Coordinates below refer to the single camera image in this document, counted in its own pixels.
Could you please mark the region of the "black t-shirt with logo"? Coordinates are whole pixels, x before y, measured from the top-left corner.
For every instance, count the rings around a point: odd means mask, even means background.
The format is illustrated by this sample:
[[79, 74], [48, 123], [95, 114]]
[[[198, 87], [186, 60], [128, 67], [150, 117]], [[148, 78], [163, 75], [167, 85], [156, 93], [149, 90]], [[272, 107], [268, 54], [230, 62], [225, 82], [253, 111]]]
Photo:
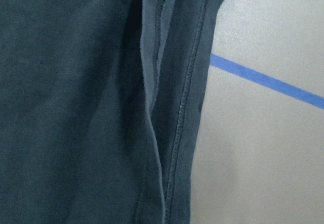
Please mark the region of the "black t-shirt with logo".
[[1, 0], [1, 223], [189, 223], [224, 0]]

